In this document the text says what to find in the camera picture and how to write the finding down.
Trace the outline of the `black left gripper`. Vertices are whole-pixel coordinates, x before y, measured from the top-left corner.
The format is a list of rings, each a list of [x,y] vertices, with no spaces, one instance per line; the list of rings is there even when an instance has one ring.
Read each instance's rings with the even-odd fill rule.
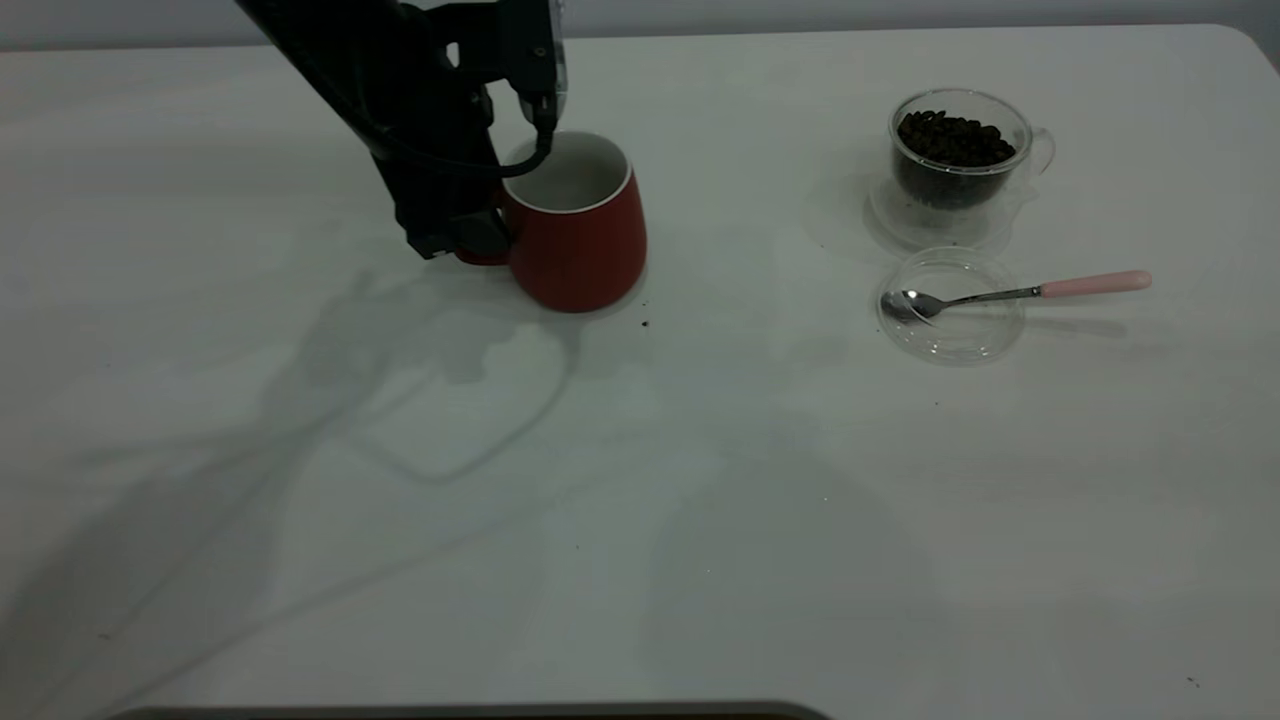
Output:
[[[509,251],[486,90],[502,78],[490,68],[453,67],[445,55],[370,63],[370,150],[406,242],[424,260]]]

